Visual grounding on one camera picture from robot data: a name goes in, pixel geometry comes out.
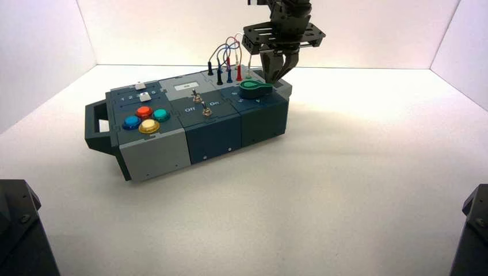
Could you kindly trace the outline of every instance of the carrying handle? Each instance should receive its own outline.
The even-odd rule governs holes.
[[[85,141],[89,148],[112,155],[110,132],[100,132],[99,120],[108,120],[106,100],[85,107]]]

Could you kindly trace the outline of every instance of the display screen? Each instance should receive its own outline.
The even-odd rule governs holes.
[[[194,88],[194,87],[198,87],[199,84],[197,82],[190,82],[190,83],[185,83],[183,85],[175,85],[174,88],[176,89],[176,91],[181,91],[181,90],[185,90],[185,89],[188,89],[188,88]]]

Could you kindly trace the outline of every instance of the arcade button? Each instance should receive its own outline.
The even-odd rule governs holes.
[[[159,129],[159,123],[157,121],[154,121],[152,119],[144,120],[140,125],[139,125],[139,132],[144,133],[144,134],[151,134]]]
[[[170,114],[164,109],[158,109],[152,114],[152,117],[158,122],[164,122],[169,119]]]
[[[136,129],[140,125],[141,120],[136,116],[129,116],[125,118],[122,127],[128,131]]]
[[[149,106],[141,106],[137,109],[136,116],[138,116],[142,120],[145,120],[145,119],[150,118],[152,113],[153,113],[153,110]]]

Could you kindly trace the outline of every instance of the teal button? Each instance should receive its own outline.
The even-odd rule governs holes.
[[[158,122],[164,122],[169,119],[169,113],[164,109],[158,109],[153,114],[154,119]]]

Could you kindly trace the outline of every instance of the blue button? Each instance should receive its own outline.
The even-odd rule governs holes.
[[[158,109],[153,114],[154,119],[158,122],[167,121],[170,117],[169,113],[164,109]]]
[[[127,130],[137,129],[140,125],[140,118],[137,116],[129,116],[125,118],[123,128]]]

